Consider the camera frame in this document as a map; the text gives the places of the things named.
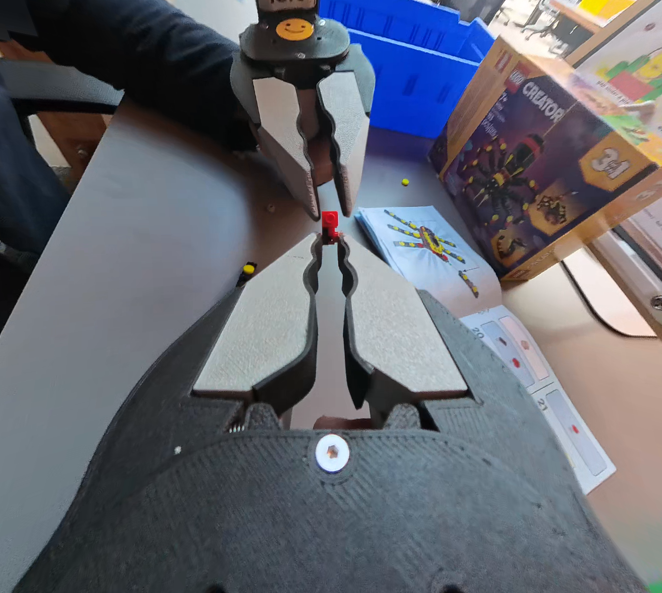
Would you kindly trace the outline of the person's right hand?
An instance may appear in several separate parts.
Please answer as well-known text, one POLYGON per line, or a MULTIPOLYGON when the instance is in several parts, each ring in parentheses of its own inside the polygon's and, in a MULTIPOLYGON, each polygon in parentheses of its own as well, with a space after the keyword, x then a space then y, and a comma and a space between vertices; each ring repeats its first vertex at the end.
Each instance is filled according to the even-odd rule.
POLYGON ((320 416, 314 422, 314 430, 327 430, 332 432, 343 430, 370 430, 373 424, 370 418, 343 418, 334 416, 320 416))

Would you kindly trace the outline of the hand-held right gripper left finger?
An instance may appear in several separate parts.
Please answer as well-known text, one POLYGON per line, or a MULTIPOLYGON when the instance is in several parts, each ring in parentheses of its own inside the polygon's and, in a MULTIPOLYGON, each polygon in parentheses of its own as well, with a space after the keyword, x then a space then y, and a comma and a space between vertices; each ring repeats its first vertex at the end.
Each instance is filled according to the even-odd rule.
POLYGON ((322 237, 309 234, 241 288, 192 394, 288 413, 316 379, 322 237))

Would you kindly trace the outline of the yellow storage bin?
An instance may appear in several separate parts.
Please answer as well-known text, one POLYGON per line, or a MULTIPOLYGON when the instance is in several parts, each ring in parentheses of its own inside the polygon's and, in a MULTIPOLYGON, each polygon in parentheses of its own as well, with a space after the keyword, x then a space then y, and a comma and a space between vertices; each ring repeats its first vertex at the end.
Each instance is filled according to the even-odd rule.
POLYGON ((601 19, 611 19, 629 8, 635 0, 581 0, 578 9, 601 19))

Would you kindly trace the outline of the lego set cardboard box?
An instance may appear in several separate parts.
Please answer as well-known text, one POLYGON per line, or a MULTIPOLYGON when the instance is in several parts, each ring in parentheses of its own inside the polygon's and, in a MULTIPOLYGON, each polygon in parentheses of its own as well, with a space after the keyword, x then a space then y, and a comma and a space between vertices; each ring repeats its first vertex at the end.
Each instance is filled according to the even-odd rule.
POLYGON ((661 137, 497 37, 428 157, 497 277, 533 279, 661 197, 661 137))

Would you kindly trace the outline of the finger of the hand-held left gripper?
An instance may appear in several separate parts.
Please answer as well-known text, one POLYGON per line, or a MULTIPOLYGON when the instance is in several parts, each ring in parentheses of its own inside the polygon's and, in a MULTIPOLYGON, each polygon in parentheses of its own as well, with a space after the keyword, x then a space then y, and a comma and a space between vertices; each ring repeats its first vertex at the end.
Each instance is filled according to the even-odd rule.
POLYGON ((369 116, 355 76, 331 75, 317 86, 320 106, 330 123, 330 159, 338 202, 351 217, 360 190, 369 116))
POLYGON ((313 164, 300 126, 301 106, 295 86, 279 78, 257 78, 253 80, 253 91, 263 148, 275 162, 292 197, 312 220, 320 220, 313 164))

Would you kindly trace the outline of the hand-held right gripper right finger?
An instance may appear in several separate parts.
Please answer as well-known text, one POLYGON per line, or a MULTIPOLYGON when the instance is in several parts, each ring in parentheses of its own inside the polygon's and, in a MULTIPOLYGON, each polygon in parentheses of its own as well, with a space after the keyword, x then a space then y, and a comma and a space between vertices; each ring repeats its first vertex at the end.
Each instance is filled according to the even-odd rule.
POLYGON ((469 387, 415 286, 352 237, 338 241, 345 378, 376 412, 458 399, 469 387))

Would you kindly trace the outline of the lego instruction booklet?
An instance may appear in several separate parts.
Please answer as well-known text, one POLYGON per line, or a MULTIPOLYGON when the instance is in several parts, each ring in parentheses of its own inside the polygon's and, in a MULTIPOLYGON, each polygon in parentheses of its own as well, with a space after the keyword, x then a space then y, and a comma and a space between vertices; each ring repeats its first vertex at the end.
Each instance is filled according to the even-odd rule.
POLYGON ((532 335, 502 304, 492 267, 434 207, 360 208, 355 219, 394 271, 448 308, 519 379, 546 417, 585 494, 616 473, 532 335))

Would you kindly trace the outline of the wooden display board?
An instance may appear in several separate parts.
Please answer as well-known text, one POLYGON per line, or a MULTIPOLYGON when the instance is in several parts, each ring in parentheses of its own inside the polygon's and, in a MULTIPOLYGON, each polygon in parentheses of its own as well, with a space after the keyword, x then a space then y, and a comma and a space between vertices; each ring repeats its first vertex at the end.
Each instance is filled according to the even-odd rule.
POLYGON ((579 67, 586 59, 591 57, 604 45, 608 44, 623 30, 626 30, 634 21, 646 14, 653 6, 661 0, 637 0, 629 8, 619 13, 599 32, 591 36, 575 51, 565 57, 565 61, 573 68, 579 67))

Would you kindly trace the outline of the white stand base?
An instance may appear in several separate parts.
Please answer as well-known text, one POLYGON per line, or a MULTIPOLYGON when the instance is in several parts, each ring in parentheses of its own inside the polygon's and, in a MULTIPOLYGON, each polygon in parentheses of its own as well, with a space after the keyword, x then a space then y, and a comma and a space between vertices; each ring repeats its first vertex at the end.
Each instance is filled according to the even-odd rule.
POLYGON ((575 252, 562 265, 591 315, 603 326, 628 338, 658 338, 641 310, 590 250, 575 252))

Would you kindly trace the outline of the person's left forearm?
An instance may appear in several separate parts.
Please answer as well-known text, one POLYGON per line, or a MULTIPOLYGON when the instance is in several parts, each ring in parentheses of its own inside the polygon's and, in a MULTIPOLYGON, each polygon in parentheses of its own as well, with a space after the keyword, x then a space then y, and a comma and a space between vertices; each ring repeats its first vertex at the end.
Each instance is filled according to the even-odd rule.
POLYGON ((75 67, 208 136, 255 149, 230 85, 238 45, 166 0, 23 0, 36 35, 10 33, 31 52, 75 67))

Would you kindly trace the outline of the person's left hand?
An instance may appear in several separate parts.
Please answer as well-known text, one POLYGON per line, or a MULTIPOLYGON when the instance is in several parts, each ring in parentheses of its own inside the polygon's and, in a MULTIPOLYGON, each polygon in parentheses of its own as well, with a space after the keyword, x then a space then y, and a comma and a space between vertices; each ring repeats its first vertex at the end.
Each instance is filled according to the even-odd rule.
POLYGON ((320 186, 331 182, 334 179, 334 164, 329 138, 319 133, 307 143, 314 184, 320 186))

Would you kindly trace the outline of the white board clip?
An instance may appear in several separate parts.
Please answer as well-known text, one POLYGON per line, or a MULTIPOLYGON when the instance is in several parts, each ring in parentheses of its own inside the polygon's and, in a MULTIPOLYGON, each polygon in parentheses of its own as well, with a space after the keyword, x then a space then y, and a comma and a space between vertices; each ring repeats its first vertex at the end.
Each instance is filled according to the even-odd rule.
POLYGON ((589 250, 661 338, 661 235, 631 218, 591 242, 589 250))

